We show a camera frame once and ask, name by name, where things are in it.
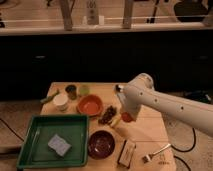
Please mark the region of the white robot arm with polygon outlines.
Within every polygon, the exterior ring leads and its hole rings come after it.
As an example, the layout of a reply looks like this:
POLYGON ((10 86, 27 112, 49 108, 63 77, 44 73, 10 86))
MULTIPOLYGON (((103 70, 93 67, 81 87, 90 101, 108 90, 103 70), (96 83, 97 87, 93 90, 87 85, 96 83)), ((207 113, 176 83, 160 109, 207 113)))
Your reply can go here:
POLYGON ((133 120, 137 119, 141 106, 145 105, 213 137, 213 105, 155 91, 153 79, 146 73, 128 82, 123 93, 124 111, 133 120))

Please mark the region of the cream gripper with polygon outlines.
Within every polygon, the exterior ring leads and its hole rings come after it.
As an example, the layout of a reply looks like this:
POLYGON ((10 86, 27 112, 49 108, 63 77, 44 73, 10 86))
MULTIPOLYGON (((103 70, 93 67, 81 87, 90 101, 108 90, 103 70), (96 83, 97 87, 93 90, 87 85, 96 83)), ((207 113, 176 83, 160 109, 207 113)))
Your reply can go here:
POLYGON ((138 114, 140 112, 140 108, 139 107, 127 108, 125 112, 128 113, 133 118, 133 121, 136 121, 138 114))

